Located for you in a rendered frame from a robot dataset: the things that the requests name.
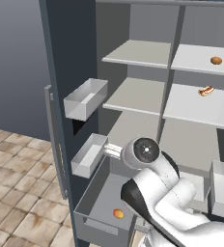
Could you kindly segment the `white fridge shelf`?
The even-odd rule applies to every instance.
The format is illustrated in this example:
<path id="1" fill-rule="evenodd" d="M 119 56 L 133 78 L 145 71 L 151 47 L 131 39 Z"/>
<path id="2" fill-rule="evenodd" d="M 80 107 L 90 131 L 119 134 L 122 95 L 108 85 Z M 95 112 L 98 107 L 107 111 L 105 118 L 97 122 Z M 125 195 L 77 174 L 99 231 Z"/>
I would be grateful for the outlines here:
<path id="1" fill-rule="evenodd" d="M 220 57 L 222 63 L 212 64 L 210 58 L 213 56 Z M 224 75 L 224 47 L 180 44 L 171 69 Z"/>
<path id="2" fill-rule="evenodd" d="M 158 116 L 163 90 L 163 82 L 127 77 L 103 107 Z"/>
<path id="3" fill-rule="evenodd" d="M 163 117 L 224 129 L 224 91 L 214 89 L 208 96 L 200 96 L 198 87 L 173 84 Z"/>
<path id="4" fill-rule="evenodd" d="M 128 40 L 102 58 L 103 62 L 166 69 L 170 43 Z"/>

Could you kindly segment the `dark grey fridge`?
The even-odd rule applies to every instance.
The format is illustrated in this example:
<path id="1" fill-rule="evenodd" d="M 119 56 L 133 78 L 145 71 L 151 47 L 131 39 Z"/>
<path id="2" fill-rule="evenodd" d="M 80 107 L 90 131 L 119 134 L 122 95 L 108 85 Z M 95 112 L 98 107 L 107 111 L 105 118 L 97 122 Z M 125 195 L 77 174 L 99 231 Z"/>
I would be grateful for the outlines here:
<path id="1" fill-rule="evenodd" d="M 224 129 L 210 124 L 163 117 L 173 84 L 194 86 L 199 90 L 213 86 L 214 89 L 224 91 L 224 75 L 171 69 L 180 44 L 224 47 L 224 2 L 95 1 L 98 74 L 95 79 L 107 80 L 108 90 L 104 102 L 95 111 L 98 113 L 98 131 L 94 133 L 106 136 L 107 144 L 121 148 L 141 137 L 155 140 L 160 149 L 175 161 L 180 177 L 191 181 L 195 186 L 196 194 L 187 205 L 187 210 L 191 213 L 202 213 L 211 221 L 224 223 L 224 217 L 214 215 L 210 205 L 210 170 L 214 160 L 224 162 Z M 102 61 L 103 57 L 128 40 L 170 43 L 167 68 Z M 158 116 L 103 107 L 127 77 L 164 83 Z M 115 158 L 106 154 L 104 148 L 101 158 L 104 156 Z M 73 212 L 74 210 L 70 211 L 74 246 L 96 245 L 77 237 Z M 129 247 L 138 247 L 139 241 L 145 234 L 134 231 Z"/>

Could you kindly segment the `hot dog in bun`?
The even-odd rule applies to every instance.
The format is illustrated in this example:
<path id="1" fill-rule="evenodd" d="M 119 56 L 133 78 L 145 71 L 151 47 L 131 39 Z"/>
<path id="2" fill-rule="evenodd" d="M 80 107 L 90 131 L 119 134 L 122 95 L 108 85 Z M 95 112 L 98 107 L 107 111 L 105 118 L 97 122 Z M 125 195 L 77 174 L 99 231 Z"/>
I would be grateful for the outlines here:
<path id="1" fill-rule="evenodd" d="M 208 96 L 208 95 L 210 95 L 213 92 L 213 90 L 214 90 L 214 87 L 213 86 L 207 86 L 207 87 L 205 87 L 203 89 L 200 89 L 198 91 L 198 94 L 200 96 Z"/>

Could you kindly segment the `dark grey fridge door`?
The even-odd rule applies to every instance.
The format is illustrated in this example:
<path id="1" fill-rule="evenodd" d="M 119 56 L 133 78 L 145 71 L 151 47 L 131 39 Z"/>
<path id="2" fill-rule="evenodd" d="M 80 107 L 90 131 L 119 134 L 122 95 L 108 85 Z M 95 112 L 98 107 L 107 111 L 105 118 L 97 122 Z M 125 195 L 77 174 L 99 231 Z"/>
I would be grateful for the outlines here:
<path id="1" fill-rule="evenodd" d="M 58 141 L 61 145 L 70 210 L 90 181 L 75 176 L 70 162 L 89 136 L 98 131 L 98 113 L 85 121 L 65 116 L 64 98 L 97 74 L 95 0 L 39 0 Z"/>

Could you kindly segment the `grey freezer drawer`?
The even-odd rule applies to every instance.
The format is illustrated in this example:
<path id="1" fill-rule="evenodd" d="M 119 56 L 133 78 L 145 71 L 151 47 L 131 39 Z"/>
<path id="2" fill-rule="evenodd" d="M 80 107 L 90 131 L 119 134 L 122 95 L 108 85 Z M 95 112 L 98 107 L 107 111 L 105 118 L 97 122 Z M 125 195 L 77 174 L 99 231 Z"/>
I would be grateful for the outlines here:
<path id="1" fill-rule="evenodd" d="M 124 183 L 137 174 L 122 161 L 103 157 L 94 176 L 74 210 L 77 237 L 100 247 L 129 247 L 134 231 L 146 233 L 150 225 L 129 211 L 121 200 Z M 115 208 L 121 209 L 125 217 L 117 219 Z M 84 224 L 85 218 L 98 220 L 119 230 L 117 235 L 97 230 Z"/>

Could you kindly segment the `orange red mango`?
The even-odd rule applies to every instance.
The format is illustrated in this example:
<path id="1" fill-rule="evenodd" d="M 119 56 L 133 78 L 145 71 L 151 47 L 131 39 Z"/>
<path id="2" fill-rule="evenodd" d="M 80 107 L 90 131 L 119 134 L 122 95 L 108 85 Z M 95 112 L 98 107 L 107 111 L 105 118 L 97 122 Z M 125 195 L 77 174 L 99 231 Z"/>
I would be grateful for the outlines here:
<path id="1" fill-rule="evenodd" d="M 124 212 L 119 209 L 119 208 L 115 208 L 113 210 L 113 215 L 117 218 L 117 219 L 123 219 L 125 217 Z"/>

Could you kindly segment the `large white door bin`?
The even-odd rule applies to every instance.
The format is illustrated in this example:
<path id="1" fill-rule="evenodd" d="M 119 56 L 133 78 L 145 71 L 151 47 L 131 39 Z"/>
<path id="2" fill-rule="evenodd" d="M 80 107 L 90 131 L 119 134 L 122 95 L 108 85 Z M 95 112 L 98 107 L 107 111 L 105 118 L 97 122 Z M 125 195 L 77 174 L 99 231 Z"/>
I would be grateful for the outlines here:
<path id="1" fill-rule="evenodd" d="M 86 122 L 107 97 L 108 81 L 89 78 L 64 98 L 65 116 Z"/>

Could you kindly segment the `small white door bin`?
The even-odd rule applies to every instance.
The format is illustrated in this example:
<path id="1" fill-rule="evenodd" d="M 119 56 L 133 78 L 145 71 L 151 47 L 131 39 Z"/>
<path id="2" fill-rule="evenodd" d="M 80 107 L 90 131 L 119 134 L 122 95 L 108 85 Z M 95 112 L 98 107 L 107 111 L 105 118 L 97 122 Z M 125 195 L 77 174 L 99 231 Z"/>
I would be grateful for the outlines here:
<path id="1" fill-rule="evenodd" d="M 71 161 L 72 173 L 79 177 L 90 178 L 103 156 L 103 148 L 107 143 L 106 136 L 92 133 Z"/>

